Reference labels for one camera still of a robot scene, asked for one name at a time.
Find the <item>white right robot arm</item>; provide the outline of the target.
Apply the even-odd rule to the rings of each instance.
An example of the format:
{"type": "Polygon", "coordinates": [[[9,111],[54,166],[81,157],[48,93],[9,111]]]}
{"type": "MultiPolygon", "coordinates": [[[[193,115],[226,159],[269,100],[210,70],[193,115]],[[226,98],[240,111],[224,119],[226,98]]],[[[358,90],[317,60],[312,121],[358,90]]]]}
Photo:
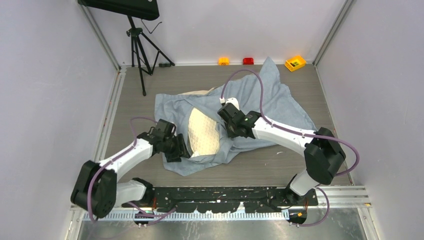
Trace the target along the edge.
{"type": "Polygon", "coordinates": [[[346,159],[340,144],[327,128],[318,131],[297,129],[267,119],[259,112],[244,114],[232,103],[224,104],[217,113],[230,138],[270,141],[304,157],[305,170],[296,174],[283,192],[283,198],[291,205],[299,205],[312,188],[330,185],[346,159]]]}

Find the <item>cream pillow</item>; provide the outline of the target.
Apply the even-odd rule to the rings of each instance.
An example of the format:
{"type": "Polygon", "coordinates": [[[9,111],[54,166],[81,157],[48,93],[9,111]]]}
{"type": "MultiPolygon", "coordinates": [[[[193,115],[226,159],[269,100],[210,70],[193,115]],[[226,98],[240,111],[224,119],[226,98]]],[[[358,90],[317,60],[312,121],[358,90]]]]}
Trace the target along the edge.
{"type": "Polygon", "coordinates": [[[189,151],[188,159],[195,163],[216,155],[220,150],[220,133],[217,122],[187,102],[189,96],[203,97],[211,90],[197,90],[181,93],[182,130],[189,151]]]}

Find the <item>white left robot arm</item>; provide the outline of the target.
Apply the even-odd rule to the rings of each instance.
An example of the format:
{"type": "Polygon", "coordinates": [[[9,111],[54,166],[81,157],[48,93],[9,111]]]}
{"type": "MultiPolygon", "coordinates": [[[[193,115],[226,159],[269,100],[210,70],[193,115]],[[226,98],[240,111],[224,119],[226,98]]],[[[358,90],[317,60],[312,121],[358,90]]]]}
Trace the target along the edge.
{"type": "Polygon", "coordinates": [[[88,213],[91,221],[106,217],[113,208],[153,203],[153,185],[139,177],[120,183],[120,179],[142,161],[163,154],[169,163],[179,163],[190,154],[184,135],[176,124],[159,119],[149,131],[133,133],[133,141],[116,154],[99,162],[86,161],[79,172],[70,201],[88,213]]]}

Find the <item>blue pillowcase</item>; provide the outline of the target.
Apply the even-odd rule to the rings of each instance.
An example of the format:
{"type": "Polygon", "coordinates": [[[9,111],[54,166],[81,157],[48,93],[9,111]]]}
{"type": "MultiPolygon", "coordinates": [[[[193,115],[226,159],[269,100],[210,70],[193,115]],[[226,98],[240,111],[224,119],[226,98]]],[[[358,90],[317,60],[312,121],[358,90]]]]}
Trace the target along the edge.
{"type": "MultiPolygon", "coordinates": [[[[218,115],[221,108],[221,94],[227,98],[236,98],[243,113],[263,112],[268,119],[304,130],[316,130],[316,126],[306,111],[295,101],[289,87],[281,83],[280,72],[274,61],[268,57],[258,76],[246,75],[241,79],[231,80],[226,86],[220,86],[200,96],[189,96],[187,102],[216,121],[216,130],[220,134],[219,152],[201,162],[183,158],[181,162],[167,162],[162,158],[166,170],[181,176],[188,176],[207,168],[228,164],[239,153],[273,146],[267,140],[252,138],[229,138],[224,121],[218,115]]],[[[157,94],[155,96],[154,117],[176,124],[177,133],[181,133],[182,101],[178,95],[157,94]]]]}

